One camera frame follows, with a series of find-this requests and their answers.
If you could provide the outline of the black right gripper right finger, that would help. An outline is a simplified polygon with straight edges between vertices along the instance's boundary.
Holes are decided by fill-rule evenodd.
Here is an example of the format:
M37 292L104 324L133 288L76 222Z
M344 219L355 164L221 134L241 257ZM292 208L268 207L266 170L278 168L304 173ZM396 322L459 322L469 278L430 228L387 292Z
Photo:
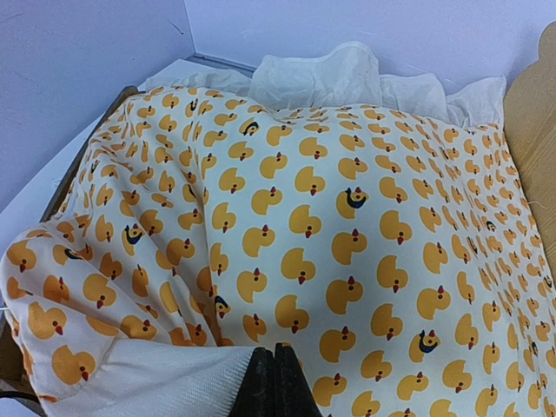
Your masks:
M274 364L275 416L322 417L294 349L277 343Z

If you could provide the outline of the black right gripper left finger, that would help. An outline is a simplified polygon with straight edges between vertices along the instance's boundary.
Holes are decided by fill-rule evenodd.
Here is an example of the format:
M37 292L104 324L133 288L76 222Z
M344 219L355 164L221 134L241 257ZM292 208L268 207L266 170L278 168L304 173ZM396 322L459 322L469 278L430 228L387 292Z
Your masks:
M248 364L232 406L233 416L270 417L275 415L273 353L257 347Z

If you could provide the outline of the duck print mattress cushion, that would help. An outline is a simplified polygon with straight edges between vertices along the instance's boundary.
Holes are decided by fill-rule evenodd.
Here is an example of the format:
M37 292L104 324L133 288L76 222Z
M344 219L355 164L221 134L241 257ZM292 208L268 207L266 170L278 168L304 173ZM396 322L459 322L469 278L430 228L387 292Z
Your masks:
M555 282L493 116L148 86L1 291L50 416L226 415L281 347L314 415L555 413Z

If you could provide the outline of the wooden pet bed frame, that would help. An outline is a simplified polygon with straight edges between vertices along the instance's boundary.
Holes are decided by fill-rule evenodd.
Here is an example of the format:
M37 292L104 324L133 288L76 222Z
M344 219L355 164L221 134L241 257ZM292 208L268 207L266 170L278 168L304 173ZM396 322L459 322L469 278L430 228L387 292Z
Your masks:
M546 259L555 273L555 21L542 32L539 59L513 81L504 99L505 133L526 197L545 244ZM88 145L79 139L79 151L68 165L41 221L60 208ZM33 389L23 370L23 356L13 341L5 318L1 319L1 393L16 391L29 398Z

